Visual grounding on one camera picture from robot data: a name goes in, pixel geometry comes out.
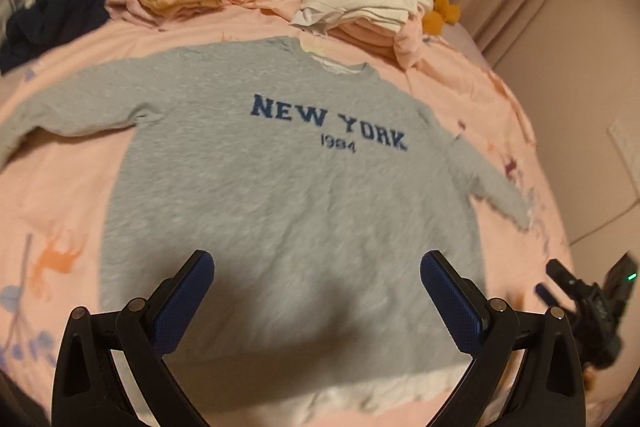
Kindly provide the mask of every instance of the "goose plush orange feet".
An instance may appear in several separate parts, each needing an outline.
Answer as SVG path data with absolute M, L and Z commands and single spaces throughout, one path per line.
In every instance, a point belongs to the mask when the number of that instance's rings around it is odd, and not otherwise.
M 433 0 L 433 10 L 422 18 L 422 32 L 440 35 L 447 24 L 455 24 L 460 19 L 460 6 L 450 4 L 449 0 Z

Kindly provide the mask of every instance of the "sweatshirt sleeve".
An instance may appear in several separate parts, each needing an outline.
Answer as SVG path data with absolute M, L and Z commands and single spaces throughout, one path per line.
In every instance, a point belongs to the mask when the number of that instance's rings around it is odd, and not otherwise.
M 488 201 L 521 230 L 530 226 L 530 206 L 518 188 L 496 169 L 462 135 L 444 129 L 430 109 L 420 110 L 432 138 L 447 156 L 452 174 L 467 195 Z
M 169 109 L 166 90 L 104 64 L 38 92 L 0 124 L 0 169 L 36 128 L 60 136 L 89 136 L 160 120 Z

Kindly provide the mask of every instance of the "orange animal print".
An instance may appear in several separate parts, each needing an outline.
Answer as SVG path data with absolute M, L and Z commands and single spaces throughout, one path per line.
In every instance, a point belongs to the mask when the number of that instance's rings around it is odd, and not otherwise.
M 56 232 L 47 232 L 47 240 L 42 252 L 36 259 L 28 279 L 29 288 L 37 298 L 41 298 L 46 292 L 47 301 L 51 299 L 51 290 L 44 280 L 44 270 L 50 269 L 57 273 L 68 274 L 74 267 L 74 262 L 82 255 L 86 246 L 86 236 L 79 245 L 76 244 L 74 234 L 68 230 L 68 243 L 66 249 L 58 247 L 62 227 Z

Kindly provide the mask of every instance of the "navy blue clothing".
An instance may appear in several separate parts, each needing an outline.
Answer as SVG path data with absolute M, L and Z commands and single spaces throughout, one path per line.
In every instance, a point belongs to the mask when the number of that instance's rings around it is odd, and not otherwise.
M 0 73 L 102 26 L 109 19 L 104 1 L 36 0 L 15 12 L 0 46 Z

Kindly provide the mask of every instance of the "gray sweatshirt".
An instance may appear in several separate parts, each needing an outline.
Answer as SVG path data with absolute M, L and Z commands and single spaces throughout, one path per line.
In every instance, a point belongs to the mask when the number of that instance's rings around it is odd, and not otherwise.
M 81 71 L 20 106 L 0 150 L 37 126 L 82 136 L 130 125 L 102 244 L 103 309 L 149 295 L 208 250 L 216 280 L 176 360 L 294 363 L 328 343 L 297 393 L 464 360 L 420 284 L 420 258 L 439 249 L 482 287 L 470 195 L 529 222 L 518 190 L 429 107 L 370 66 L 291 38 Z M 234 378 L 222 367 L 212 378 Z

